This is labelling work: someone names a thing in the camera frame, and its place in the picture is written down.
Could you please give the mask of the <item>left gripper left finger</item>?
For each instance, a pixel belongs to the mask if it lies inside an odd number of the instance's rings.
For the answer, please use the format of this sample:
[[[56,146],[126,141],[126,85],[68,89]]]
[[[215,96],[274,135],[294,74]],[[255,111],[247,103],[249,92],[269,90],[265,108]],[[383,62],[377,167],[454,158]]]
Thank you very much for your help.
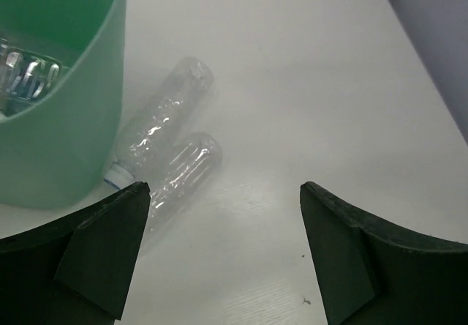
[[[150,204],[136,182],[1,239],[2,324],[114,324],[124,313]]]

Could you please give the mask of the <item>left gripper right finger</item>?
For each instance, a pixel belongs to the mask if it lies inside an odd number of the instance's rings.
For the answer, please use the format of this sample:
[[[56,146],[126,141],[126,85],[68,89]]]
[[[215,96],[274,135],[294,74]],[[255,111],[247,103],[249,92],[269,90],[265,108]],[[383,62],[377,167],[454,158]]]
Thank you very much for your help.
[[[366,212],[307,182],[303,217],[329,324],[465,324],[467,246]]]

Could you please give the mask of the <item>clear unlabeled bottle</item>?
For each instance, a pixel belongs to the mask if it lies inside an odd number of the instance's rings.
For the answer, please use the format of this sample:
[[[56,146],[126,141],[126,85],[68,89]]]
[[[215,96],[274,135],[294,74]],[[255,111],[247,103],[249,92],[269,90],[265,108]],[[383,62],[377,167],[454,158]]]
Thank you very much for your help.
[[[46,98],[75,59],[74,52],[60,45],[1,36],[1,118],[22,113]]]

